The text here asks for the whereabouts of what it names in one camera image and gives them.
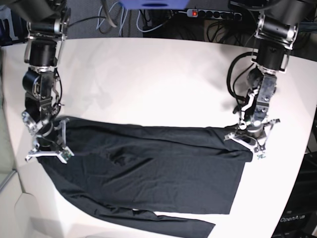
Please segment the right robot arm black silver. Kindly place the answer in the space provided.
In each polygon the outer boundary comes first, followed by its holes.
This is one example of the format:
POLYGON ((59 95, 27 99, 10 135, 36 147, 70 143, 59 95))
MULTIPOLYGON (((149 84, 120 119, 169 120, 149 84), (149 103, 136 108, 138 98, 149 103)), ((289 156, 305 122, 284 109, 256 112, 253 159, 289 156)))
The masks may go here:
POLYGON ((32 149, 25 160, 36 157, 56 157, 62 163, 74 155, 66 145, 67 119, 56 124, 61 109, 62 91, 58 61, 67 38, 71 16, 65 0, 2 0, 26 21, 28 30, 24 62, 28 64, 22 86, 25 90, 25 110, 22 121, 33 138, 32 149))

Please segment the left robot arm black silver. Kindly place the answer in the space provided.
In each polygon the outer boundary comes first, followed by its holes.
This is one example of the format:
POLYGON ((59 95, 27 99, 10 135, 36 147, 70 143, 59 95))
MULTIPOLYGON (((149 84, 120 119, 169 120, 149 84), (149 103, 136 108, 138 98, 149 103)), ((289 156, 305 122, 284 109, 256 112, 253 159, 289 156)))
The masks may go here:
POLYGON ((254 37, 258 41, 251 52, 242 53, 231 63, 226 84, 236 100, 235 113, 239 121, 225 140, 233 140, 247 147, 258 158, 265 157, 265 144, 270 131, 280 122, 268 119, 269 104, 276 92, 277 73, 285 72, 290 53, 297 39, 300 22, 316 6, 315 0, 254 0, 250 5, 234 1, 233 5, 250 13, 258 12, 254 37), (239 96, 231 75, 236 63, 251 57, 246 96, 239 96))

